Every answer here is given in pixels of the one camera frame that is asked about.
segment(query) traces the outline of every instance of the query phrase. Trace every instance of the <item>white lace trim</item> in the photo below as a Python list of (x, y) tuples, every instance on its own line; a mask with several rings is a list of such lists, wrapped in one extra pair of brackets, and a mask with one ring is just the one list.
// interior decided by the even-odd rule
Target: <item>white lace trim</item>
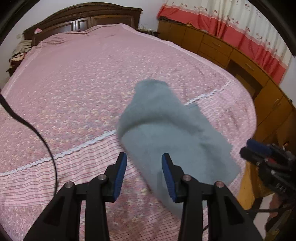
[[(189, 105), (199, 99), (202, 99), (202, 98), (207, 98), (207, 97), (210, 97), (212, 95), (214, 95), (215, 92), (221, 92), (225, 89), (225, 87), (227, 87), (232, 81), (229, 81), (227, 82), (225, 85), (223, 85), (220, 89), (214, 89), (213, 91), (211, 91), (209, 94), (201, 94), (199, 95), (198, 97), (194, 98), (194, 99), (191, 99), (189, 100), (187, 103), (185, 103), (184, 105)], [(81, 145), (77, 146), (77, 147), (74, 147), (74, 148), (71, 148), (67, 151), (63, 151), (61, 153), (58, 153), (58, 154), (55, 154), (54, 155), (54, 159), (58, 159), (58, 158), (61, 158), (61, 157), (64, 157), (65, 155), (70, 155), (72, 154), (73, 152), (75, 151), (79, 151), (81, 150), (82, 148), (85, 148), (89, 145), (92, 145), (92, 144), (95, 144), (97, 143), (98, 141), (101, 141), (103, 140), (105, 137), (109, 137), (109, 136), (112, 136), (116, 133), (116, 130), (112, 130), (112, 131), (108, 131), (108, 132), (104, 132), (104, 134), (90, 140), (90, 141), (87, 141), (87, 142), (84, 142), (82, 143)], [(14, 169), (14, 170), (11, 170), (11, 171), (8, 171), (8, 172), (3, 172), (3, 173), (0, 173), (0, 177), (5, 177), (5, 176), (8, 176), (8, 175), (11, 175), (11, 174), (14, 174), (16, 172), (19, 172), (19, 171), (22, 171), (22, 170), (25, 170), (25, 169), (28, 169), (30, 167), (33, 167), (33, 166), (37, 166), (38, 164), (41, 164), (41, 163), (44, 163), (46, 161), (50, 161), (51, 158), (50, 157), (45, 157), (45, 158), (42, 158), (38, 161), (35, 161), (35, 162), (32, 162), (32, 163), (29, 163), (29, 164), (26, 164), (24, 166), (21, 166), (21, 167), (18, 167), (17, 169)]]
[[(70, 154), (72, 154), (75, 151), (79, 151), (82, 148), (85, 148), (85, 147), (87, 147), (89, 145), (95, 144), (96, 142), (103, 140), (105, 137), (112, 136), (115, 133), (116, 133), (116, 130), (105, 132), (104, 134), (102, 134), (102, 135), (100, 135), (100, 136), (98, 136), (98, 137), (96, 137), (96, 138), (94, 138), (94, 139), (92, 139), (90, 141), (84, 142), (84, 143), (82, 143), (81, 145), (79, 145), (77, 147), (74, 147), (74, 148), (71, 148), (71, 149), (69, 149), (67, 151), (63, 151), (61, 153), (55, 154), (54, 155), (54, 159), (56, 160), (58, 158), (64, 157), (65, 155), (70, 155)], [(40, 159), (38, 161), (35, 161), (35, 162), (32, 162), (32, 163), (26, 164), (26, 165), (21, 166), (21, 167), (18, 167), (17, 169), (14, 169), (14, 170), (11, 170), (11, 171), (8, 171), (8, 172), (0, 173), (0, 177), (11, 175), (13, 173), (16, 173), (16, 172), (19, 172), (19, 171), (28, 169), (28, 168), (33, 167), (33, 166), (37, 166), (38, 164), (41, 164), (41, 163), (44, 163), (44, 162), (50, 161), (50, 160), (51, 160), (50, 157), (42, 158), (42, 159)]]

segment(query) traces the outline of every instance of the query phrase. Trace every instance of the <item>metal screw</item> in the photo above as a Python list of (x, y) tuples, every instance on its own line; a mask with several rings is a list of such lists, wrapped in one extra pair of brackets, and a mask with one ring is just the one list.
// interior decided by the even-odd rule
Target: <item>metal screw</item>
[(224, 183), (222, 181), (217, 181), (216, 186), (219, 188), (222, 188), (222, 187), (224, 187)]
[(192, 179), (192, 177), (190, 175), (187, 175), (187, 174), (184, 175), (182, 178), (183, 178), (184, 181), (190, 181)]
[(66, 187), (66, 188), (71, 188), (73, 185), (74, 185), (74, 182), (67, 182), (67, 183), (65, 184), (65, 187)]
[(101, 175), (98, 175), (98, 179), (103, 181), (107, 178), (107, 176), (105, 174), (101, 174)]

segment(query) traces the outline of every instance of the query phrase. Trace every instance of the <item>wooden cabinet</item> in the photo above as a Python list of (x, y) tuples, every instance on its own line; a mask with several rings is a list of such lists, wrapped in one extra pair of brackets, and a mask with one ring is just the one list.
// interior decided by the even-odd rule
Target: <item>wooden cabinet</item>
[(258, 65), (236, 49), (232, 51), (230, 58), (250, 73), (262, 86), (265, 86), (269, 77)]
[(278, 143), (278, 140), (277, 140), (276, 131), (271, 133), (271, 135), (269, 137), (265, 138), (262, 141), (262, 143), (264, 143), (264, 144), (272, 144), (272, 143), (274, 143), (274, 144), (278, 145), (279, 143)]
[(224, 68), (227, 66), (229, 58), (217, 51), (216, 49), (210, 47), (209, 45), (206, 45), (205, 43), (201, 43), (198, 53), (203, 53), (212, 59), (216, 60), (218, 63), (220, 63)]
[(198, 51), (197, 53), (199, 56), (202, 56), (203, 58), (208, 59), (209, 61), (213, 62), (214, 64), (220, 66), (221, 68), (225, 68), (222, 64), (218, 63), (216, 60), (212, 59), (211, 57), (207, 56), (206, 54)]
[(293, 110), (284, 123), (276, 130), (276, 139), (280, 146), (296, 154), (296, 110)]
[(233, 48), (231, 46), (229, 46), (228, 44), (226, 44), (223, 41), (220, 41), (217, 38), (214, 38), (210, 35), (205, 34), (203, 40), (203, 43), (205, 43), (206, 45), (218, 50), (219, 52), (221, 52), (222, 54), (226, 55), (227, 57), (230, 56)]
[(193, 28), (186, 28), (181, 47), (197, 53), (202, 41), (203, 33)]
[(246, 168), (244, 170), (244, 175), (241, 180), (239, 193), (237, 195), (237, 200), (239, 204), (246, 210), (252, 207), (252, 203), (255, 201), (255, 195), (252, 188), (252, 175), (251, 175), (251, 164), (246, 163)]
[(171, 24), (168, 41), (181, 46), (186, 31), (185, 25)]
[(256, 90), (249, 84), (248, 81), (246, 81), (242, 76), (239, 74), (235, 75), (235, 78), (237, 78), (242, 85), (246, 88), (246, 90), (250, 93), (250, 95), (253, 97), (256, 93)]
[(277, 130), (292, 112), (292, 106), (284, 96), (268, 117), (257, 127), (254, 139), (262, 142)]
[(254, 101), (257, 113), (257, 125), (259, 125), (269, 113), (277, 107), (282, 97), (283, 94), (280, 89), (272, 80), (269, 80)]
[(168, 34), (170, 33), (170, 22), (159, 21), (157, 32), (160, 34), (158, 37), (162, 40), (168, 40)]

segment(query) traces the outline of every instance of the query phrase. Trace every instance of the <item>pink bedspread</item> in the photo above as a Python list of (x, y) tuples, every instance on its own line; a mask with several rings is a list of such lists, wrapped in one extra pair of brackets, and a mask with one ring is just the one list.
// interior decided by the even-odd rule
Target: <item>pink bedspread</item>
[[(48, 142), (60, 188), (70, 180), (87, 182), (116, 161), (122, 151), (116, 123), (135, 84), (147, 78), (166, 81), (184, 104), (195, 101), (233, 145), (231, 155), (241, 167), (229, 186), (236, 195), (245, 166), (239, 150), (256, 128), (252, 99), (232, 75), (173, 43), (123, 24), (56, 34), (32, 48), (2, 94)], [(40, 140), (2, 107), (0, 135), (0, 223), (13, 240), (22, 240), (52, 198), (54, 170)], [(177, 239), (179, 220), (130, 160), (107, 217), (111, 240)]]

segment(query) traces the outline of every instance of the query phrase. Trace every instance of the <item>blue gripper pad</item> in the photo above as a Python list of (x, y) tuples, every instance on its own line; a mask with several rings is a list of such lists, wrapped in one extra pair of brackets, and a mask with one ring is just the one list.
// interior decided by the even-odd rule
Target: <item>blue gripper pad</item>
[(255, 141), (253, 139), (248, 139), (247, 147), (251, 151), (256, 152), (256, 153), (258, 153), (260, 155), (263, 155), (265, 157), (270, 156), (272, 154), (272, 151), (268, 146), (266, 146), (266, 145), (264, 145), (264, 144), (262, 144), (260, 142), (257, 142), (257, 141)]
[(122, 157), (122, 161), (121, 161), (120, 166), (118, 168), (115, 182), (114, 182), (113, 198), (115, 201), (120, 195), (124, 174), (126, 172), (126, 164), (127, 164), (127, 157), (126, 157), (126, 154), (124, 153), (123, 157)]
[(173, 200), (173, 202), (176, 202), (177, 194), (176, 194), (176, 190), (175, 190), (175, 182), (174, 182), (172, 173), (170, 172), (170, 168), (168, 166), (168, 163), (167, 163), (167, 160), (166, 160), (164, 154), (162, 155), (162, 158), (161, 158), (161, 166), (163, 169), (163, 174), (165, 176), (165, 182), (168, 187), (169, 195), (170, 195), (171, 199)]

